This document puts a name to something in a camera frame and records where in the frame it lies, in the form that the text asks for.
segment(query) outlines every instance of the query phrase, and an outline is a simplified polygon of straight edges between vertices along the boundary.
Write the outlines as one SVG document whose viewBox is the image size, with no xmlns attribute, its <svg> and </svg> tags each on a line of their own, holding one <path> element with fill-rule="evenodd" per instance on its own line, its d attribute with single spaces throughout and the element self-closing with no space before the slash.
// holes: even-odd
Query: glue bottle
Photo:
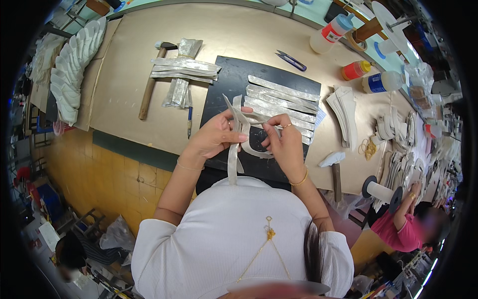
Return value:
<svg viewBox="0 0 478 299">
<path fill-rule="evenodd" d="M 363 78 L 362 86 L 366 93 L 399 90 L 405 84 L 405 74 L 385 71 Z"/>
<path fill-rule="evenodd" d="M 319 54 L 330 50 L 336 41 L 354 27 L 352 24 L 353 17 L 353 13 L 347 17 L 340 13 L 329 24 L 327 24 L 327 26 L 316 31 L 310 37 L 309 41 L 312 50 Z"/>
<path fill-rule="evenodd" d="M 347 81 L 360 78 L 370 72 L 370 68 L 374 65 L 374 62 L 370 63 L 367 60 L 352 62 L 348 66 L 342 68 L 342 76 Z"/>
</svg>

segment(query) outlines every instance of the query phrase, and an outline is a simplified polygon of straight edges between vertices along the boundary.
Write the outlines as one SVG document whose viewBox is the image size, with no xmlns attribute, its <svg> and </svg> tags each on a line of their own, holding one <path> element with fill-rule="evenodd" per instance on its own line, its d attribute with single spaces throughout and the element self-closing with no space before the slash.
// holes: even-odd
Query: orange bottle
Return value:
<svg viewBox="0 0 478 299">
<path fill-rule="evenodd" d="M 347 81 L 360 78 L 361 76 L 370 72 L 371 66 L 374 65 L 374 62 L 369 63 L 367 60 L 352 62 L 348 66 L 344 66 L 342 68 L 342 76 Z"/>
</svg>

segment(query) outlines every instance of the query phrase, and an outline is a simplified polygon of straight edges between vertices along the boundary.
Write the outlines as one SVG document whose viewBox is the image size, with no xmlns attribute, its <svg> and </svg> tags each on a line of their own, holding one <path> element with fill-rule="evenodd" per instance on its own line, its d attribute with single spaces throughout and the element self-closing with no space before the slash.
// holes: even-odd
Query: blue thread snips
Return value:
<svg viewBox="0 0 478 299">
<path fill-rule="evenodd" d="M 280 58 L 282 58 L 283 60 L 287 61 L 288 63 L 290 63 L 291 65 L 295 66 L 296 68 L 298 68 L 299 70 L 301 71 L 305 71 L 307 69 L 307 67 L 305 65 L 303 65 L 302 63 L 300 63 L 299 61 L 297 61 L 295 58 L 293 58 L 292 56 L 282 52 L 282 51 L 279 51 L 277 50 L 277 52 L 279 53 L 275 53 L 277 56 L 279 56 Z"/>
</svg>

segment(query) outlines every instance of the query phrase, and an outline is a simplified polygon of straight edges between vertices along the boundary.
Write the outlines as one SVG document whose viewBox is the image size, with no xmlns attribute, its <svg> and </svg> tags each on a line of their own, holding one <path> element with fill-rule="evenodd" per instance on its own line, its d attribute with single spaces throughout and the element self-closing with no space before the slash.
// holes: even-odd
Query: yellow cap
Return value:
<svg viewBox="0 0 478 299">
<path fill-rule="evenodd" d="M 362 71 L 368 73 L 368 72 L 370 72 L 371 67 L 372 67 L 372 65 L 367 60 L 360 61 L 360 68 L 362 69 Z"/>
</svg>

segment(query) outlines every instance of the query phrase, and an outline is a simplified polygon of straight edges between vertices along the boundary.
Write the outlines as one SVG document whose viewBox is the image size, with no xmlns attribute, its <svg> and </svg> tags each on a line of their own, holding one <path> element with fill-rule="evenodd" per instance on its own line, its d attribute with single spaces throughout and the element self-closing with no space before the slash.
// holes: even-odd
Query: ribbed white shirt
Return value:
<svg viewBox="0 0 478 299">
<path fill-rule="evenodd" d="M 306 280 L 304 232 L 311 220 L 305 205 L 291 192 L 274 189 L 251 177 L 238 186 L 221 180 L 197 196 L 181 223 L 146 219 L 140 224 L 131 272 L 146 298 L 218 298 L 235 283 L 267 240 L 264 226 L 271 216 L 273 241 L 291 278 Z M 354 265 L 345 236 L 326 237 L 322 283 L 326 295 L 344 297 Z M 242 280 L 287 279 L 279 256 L 268 242 Z"/>
</svg>

